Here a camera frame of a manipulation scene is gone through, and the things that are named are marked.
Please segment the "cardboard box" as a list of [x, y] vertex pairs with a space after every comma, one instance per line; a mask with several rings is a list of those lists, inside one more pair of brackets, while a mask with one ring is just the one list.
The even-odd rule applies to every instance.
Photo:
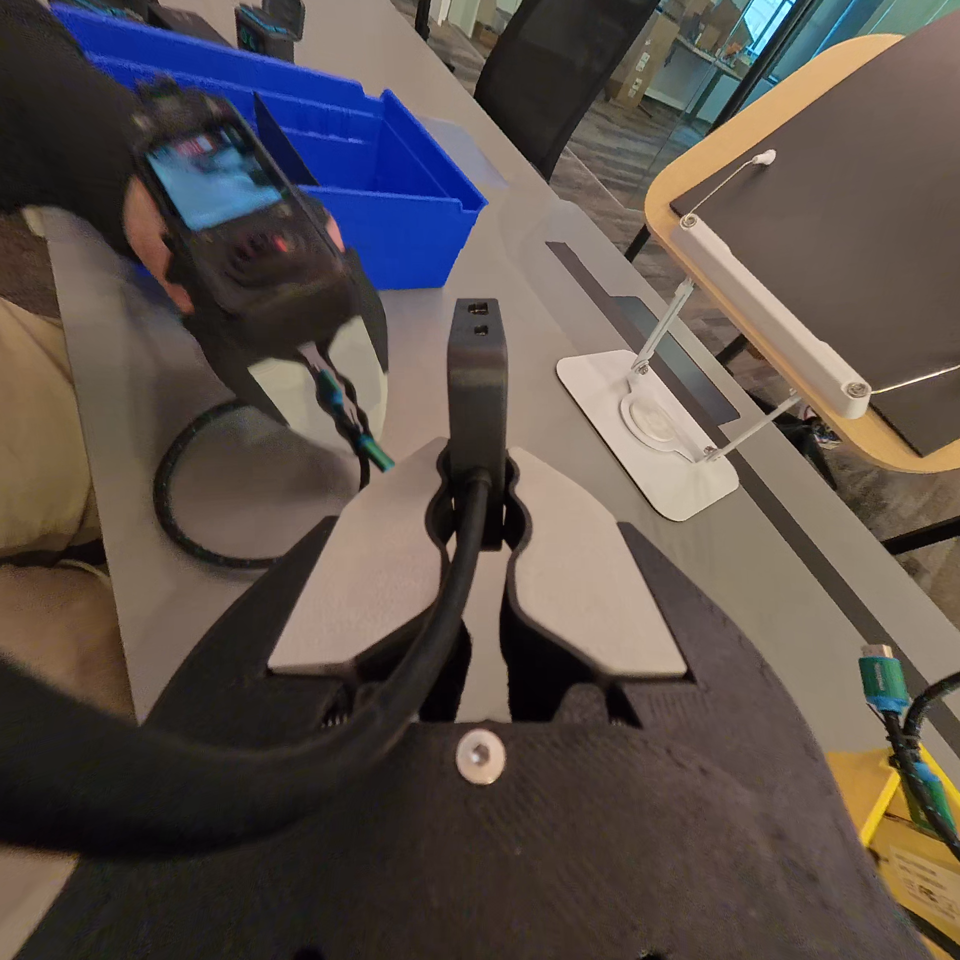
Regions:
[[656, 11], [606, 82], [606, 100], [637, 107], [666, 63], [680, 24]]

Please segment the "person's left forearm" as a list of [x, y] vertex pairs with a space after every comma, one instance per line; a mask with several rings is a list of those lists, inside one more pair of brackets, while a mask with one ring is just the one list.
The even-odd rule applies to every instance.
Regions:
[[1, 3], [1, 208], [67, 210], [120, 228], [136, 99], [41, 3]]

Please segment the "person's left hand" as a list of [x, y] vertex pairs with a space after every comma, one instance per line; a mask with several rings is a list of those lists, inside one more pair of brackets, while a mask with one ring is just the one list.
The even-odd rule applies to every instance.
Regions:
[[181, 314], [193, 312], [186, 289], [167, 278], [171, 251], [165, 243], [166, 225], [162, 213], [142, 181], [133, 176], [126, 185], [123, 229], [130, 249], [168, 295]]

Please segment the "black usb cable teal plug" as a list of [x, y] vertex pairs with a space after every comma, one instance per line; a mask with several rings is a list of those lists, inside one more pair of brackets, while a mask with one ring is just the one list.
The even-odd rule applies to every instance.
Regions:
[[[301, 351], [307, 355], [308, 344]], [[352, 393], [341, 390], [331, 380], [317, 381], [317, 396], [321, 405], [331, 413], [338, 430], [348, 440], [347, 446], [356, 457], [359, 465], [359, 489], [369, 485], [373, 471], [385, 474], [392, 470], [395, 461], [390, 457], [379, 441], [374, 440], [366, 429], [363, 414], [357, 414], [351, 400]], [[224, 555], [202, 546], [182, 529], [177, 521], [173, 507], [173, 482], [179, 463], [186, 450], [196, 437], [208, 426], [223, 417], [234, 414], [250, 403], [241, 399], [222, 402], [195, 417], [172, 441], [163, 455], [152, 480], [152, 506], [156, 521], [168, 540], [186, 556], [221, 570], [263, 571], [270, 570], [280, 557], [242, 558]]]

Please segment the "wood edged black board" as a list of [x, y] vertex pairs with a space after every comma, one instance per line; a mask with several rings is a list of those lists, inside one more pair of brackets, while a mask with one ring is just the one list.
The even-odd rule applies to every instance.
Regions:
[[[958, 469], [958, 12], [815, 56], [669, 163], [646, 226], [865, 459]], [[813, 346], [776, 342], [693, 248], [692, 213], [870, 389]]]

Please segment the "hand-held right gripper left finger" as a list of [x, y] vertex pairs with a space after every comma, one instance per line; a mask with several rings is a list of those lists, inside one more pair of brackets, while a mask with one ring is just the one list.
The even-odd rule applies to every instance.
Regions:
[[427, 442], [343, 508], [270, 654], [272, 673], [348, 673], [429, 609], [450, 559], [427, 531], [447, 444]]

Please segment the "black mesh office chair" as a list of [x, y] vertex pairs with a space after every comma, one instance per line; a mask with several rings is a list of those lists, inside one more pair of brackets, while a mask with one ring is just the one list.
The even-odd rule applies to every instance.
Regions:
[[544, 181], [658, 5], [523, 1], [510, 18], [474, 99]]

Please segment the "blue plastic bin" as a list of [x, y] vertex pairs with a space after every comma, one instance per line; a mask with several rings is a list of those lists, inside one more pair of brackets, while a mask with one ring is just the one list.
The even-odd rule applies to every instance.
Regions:
[[378, 290], [443, 287], [487, 200], [389, 89], [54, 4], [87, 58], [133, 90], [157, 74], [234, 105], [287, 179], [337, 221]]

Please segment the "yellow plastic bin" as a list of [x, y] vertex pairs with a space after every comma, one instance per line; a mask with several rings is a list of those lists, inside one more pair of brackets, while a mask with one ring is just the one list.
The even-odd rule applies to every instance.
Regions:
[[913, 821], [888, 750], [831, 752], [826, 760], [862, 846], [931, 956], [958, 958], [958, 860]]

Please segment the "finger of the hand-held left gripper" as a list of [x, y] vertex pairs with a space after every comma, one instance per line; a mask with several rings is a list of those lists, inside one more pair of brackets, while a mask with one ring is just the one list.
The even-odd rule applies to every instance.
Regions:
[[349, 443], [317, 395], [318, 380], [331, 380], [345, 395], [346, 378], [315, 346], [294, 361], [262, 359], [250, 364], [249, 373], [296, 436], [311, 445]]
[[379, 442], [387, 413], [388, 374], [378, 358], [371, 334], [361, 316], [341, 327], [330, 343], [330, 365], [350, 403], [366, 420], [366, 431]]

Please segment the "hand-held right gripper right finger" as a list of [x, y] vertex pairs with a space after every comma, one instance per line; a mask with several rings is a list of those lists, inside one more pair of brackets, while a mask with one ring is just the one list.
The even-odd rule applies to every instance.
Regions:
[[509, 503], [521, 521], [507, 567], [510, 612], [599, 678], [683, 677], [688, 663], [614, 516], [528, 451], [508, 455]]

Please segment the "person's beige trousers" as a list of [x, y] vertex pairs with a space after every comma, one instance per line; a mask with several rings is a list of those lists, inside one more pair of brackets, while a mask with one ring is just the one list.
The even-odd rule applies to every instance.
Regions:
[[135, 718], [109, 574], [71, 548], [101, 535], [61, 323], [1, 305], [2, 655]]

